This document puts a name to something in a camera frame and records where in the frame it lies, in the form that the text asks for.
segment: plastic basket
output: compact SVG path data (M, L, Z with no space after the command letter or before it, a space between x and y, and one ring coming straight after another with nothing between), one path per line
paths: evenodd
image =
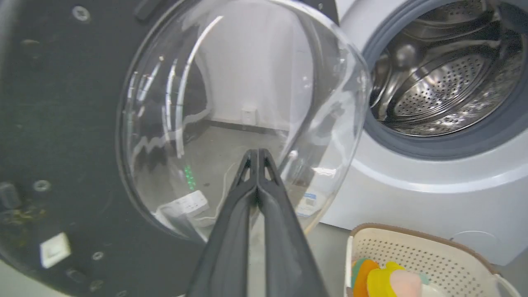
M384 267L389 261L406 270L424 273L432 291L422 296L499 297L498 285L521 297L482 256L449 240L382 224L363 224L348 239L345 271L346 287L351 286L352 262L367 257Z

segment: white wall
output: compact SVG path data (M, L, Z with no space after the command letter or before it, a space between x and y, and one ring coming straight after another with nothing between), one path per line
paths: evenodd
M234 2L204 27L218 16L196 58L207 69L213 120L241 124L242 109L250 107L257 126L290 130L312 92L312 55L296 16L269 3Z

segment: white cable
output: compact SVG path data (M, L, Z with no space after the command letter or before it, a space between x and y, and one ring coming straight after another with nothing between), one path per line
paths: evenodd
M223 202L227 196L227 187L226 187L226 179L227 179L227 176L228 176L228 172L229 170L231 170L231 168L236 165L236 162L233 162L229 167L228 169L225 171L224 173L224 178L223 178L223 188L222 188L222 198L220 199L220 202L218 203L218 205L216 206L216 211L215 211L215 214L214 214L214 217L203 217L203 218L198 218L198 219L195 219L197 221L201 221L201 220L204 220L204 219L212 219L212 220L215 220L217 217L218 217L218 214L220 213L220 208L222 207L223 205Z

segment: transparent glass bowl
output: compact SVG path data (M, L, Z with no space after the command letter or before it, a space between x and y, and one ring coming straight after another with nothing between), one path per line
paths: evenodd
M370 91L358 51L305 4L181 2L132 65L120 146L134 199L206 240L243 154L266 148L307 231L347 174Z

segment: washing machine door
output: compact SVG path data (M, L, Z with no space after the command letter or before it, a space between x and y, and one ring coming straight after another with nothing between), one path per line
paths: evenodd
M333 1L309 4L337 22ZM370 92L336 25L281 1L2 0L0 71L0 257L73 296L183 294L254 146L309 229Z

